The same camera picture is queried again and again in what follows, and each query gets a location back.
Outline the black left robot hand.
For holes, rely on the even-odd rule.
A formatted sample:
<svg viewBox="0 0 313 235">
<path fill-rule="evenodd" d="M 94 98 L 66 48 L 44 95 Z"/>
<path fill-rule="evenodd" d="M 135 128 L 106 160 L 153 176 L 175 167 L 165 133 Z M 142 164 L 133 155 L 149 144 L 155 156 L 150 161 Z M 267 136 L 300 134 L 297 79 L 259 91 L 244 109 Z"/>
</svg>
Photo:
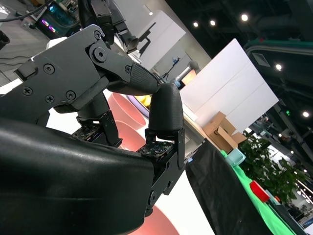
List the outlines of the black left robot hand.
<svg viewBox="0 0 313 235">
<path fill-rule="evenodd" d="M 101 28 L 107 47 L 114 44 L 117 35 L 127 54 L 137 50 L 139 39 L 129 31 L 126 19 L 113 0 L 78 0 L 78 11 L 83 28 L 91 24 Z"/>
</svg>

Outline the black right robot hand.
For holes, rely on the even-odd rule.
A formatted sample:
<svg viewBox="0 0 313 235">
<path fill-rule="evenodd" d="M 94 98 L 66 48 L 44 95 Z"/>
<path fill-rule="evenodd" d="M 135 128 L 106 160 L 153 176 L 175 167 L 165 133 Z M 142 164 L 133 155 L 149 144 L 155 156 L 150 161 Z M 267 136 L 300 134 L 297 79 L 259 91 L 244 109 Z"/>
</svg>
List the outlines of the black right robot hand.
<svg viewBox="0 0 313 235">
<path fill-rule="evenodd" d="M 184 171 L 177 87 L 107 47 L 90 25 L 17 69 L 0 97 L 0 232 L 126 235 Z M 146 143 L 119 149 L 104 90 L 151 95 Z"/>
</svg>

